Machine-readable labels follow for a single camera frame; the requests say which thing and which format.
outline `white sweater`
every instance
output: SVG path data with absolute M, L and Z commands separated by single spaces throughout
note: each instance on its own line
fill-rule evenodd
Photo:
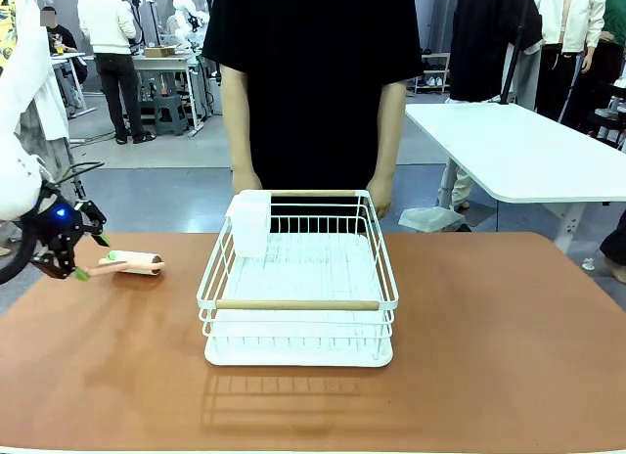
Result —
M 122 0 L 78 0 L 80 29 L 94 53 L 130 55 L 128 40 L 137 36 L 130 5 Z
M 565 0 L 535 0 L 543 18 L 544 41 L 547 45 L 557 44 L 563 20 Z M 571 0 L 563 53 L 580 53 L 587 46 L 596 48 L 604 27 L 606 0 Z

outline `black pants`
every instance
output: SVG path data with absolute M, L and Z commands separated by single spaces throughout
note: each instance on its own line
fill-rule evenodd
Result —
M 615 43 L 600 43 L 594 54 L 594 63 L 585 74 L 580 73 L 569 96 L 562 123 L 587 133 L 596 126 L 587 121 L 589 112 L 605 109 L 610 102 L 610 84 L 622 71 L 624 48 Z
M 139 79 L 130 55 L 99 53 L 96 55 L 96 69 L 102 80 L 102 88 L 109 105 L 109 116 L 115 127 L 115 136 L 126 139 L 126 125 L 119 100 L 119 87 L 124 97 L 124 105 L 130 121 L 133 139 L 141 140 L 145 130 L 141 122 L 139 106 Z
M 546 46 L 541 53 L 537 86 L 538 114 L 559 121 L 576 72 L 576 54 L 562 53 L 558 46 Z
M 620 266 L 626 266 L 626 211 L 619 219 L 617 229 L 600 246 L 604 256 Z

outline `black pole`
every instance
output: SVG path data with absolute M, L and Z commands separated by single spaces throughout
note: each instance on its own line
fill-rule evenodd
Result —
M 509 66 L 509 72 L 507 73 L 507 81 L 505 82 L 505 88 L 502 90 L 500 96 L 500 105 L 509 104 L 509 92 L 511 91 L 511 85 L 513 84 L 513 76 L 515 75 L 515 68 L 517 67 L 517 61 L 519 60 L 519 53 L 521 52 L 521 38 L 526 27 L 526 19 L 528 18 L 528 9 L 532 0 L 525 0 L 524 7 L 521 10 L 521 22 L 517 28 L 517 38 L 515 39 L 515 46 L 513 49 L 513 56 L 511 57 L 511 65 Z
M 153 15 L 153 23 L 155 24 L 156 45 L 160 46 L 160 37 L 158 36 L 157 18 L 155 17 L 155 3 L 150 2 L 150 13 Z

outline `yellow patterned cloth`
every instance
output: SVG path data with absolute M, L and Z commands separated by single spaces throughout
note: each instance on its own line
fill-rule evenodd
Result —
M 0 0 L 0 74 L 18 44 L 16 1 Z

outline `hand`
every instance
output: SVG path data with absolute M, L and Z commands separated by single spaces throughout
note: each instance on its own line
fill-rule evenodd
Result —
M 600 40 L 613 41 L 614 38 L 615 35 L 613 35 L 610 31 L 605 30 L 600 34 Z
M 261 181 L 252 169 L 233 169 L 233 191 L 235 195 L 243 190 L 261 190 Z
M 581 69 L 581 72 L 584 74 L 586 72 L 589 72 L 589 69 L 591 69 L 591 64 L 594 60 L 594 55 L 587 55 L 585 57 L 585 59 L 583 60 L 583 67 Z
M 372 203 L 379 219 L 387 216 L 391 208 L 391 190 L 393 189 L 393 176 L 374 176 L 368 185 L 368 192 L 372 197 Z

